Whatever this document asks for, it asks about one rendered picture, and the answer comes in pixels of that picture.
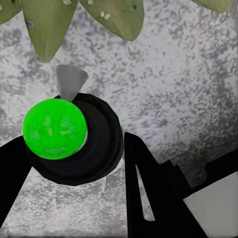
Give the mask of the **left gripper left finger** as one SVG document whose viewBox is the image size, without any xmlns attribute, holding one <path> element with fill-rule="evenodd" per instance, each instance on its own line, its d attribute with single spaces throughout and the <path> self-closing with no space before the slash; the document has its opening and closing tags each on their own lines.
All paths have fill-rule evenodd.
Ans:
<svg viewBox="0 0 238 238">
<path fill-rule="evenodd" d="M 31 168 L 23 136 L 0 147 L 0 229 Z"/>
</svg>

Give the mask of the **insectifuge atomizer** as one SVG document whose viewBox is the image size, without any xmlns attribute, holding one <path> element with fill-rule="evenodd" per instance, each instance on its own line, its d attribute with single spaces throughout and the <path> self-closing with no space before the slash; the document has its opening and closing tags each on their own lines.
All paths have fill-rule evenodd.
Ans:
<svg viewBox="0 0 238 238">
<path fill-rule="evenodd" d="M 22 133 L 33 168 L 57 184 L 77 186 L 115 173 L 124 162 L 124 135 L 109 104 L 78 93 L 89 78 L 69 64 L 56 67 L 59 93 L 34 105 Z"/>
</svg>

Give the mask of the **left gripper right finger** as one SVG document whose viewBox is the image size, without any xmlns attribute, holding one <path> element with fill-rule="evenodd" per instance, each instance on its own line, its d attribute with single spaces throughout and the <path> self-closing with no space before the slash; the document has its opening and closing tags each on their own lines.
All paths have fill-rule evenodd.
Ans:
<svg viewBox="0 0 238 238">
<path fill-rule="evenodd" d="M 123 135 L 128 238 L 208 238 L 144 141 Z M 144 219 L 136 165 L 155 221 Z"/>
</svg>

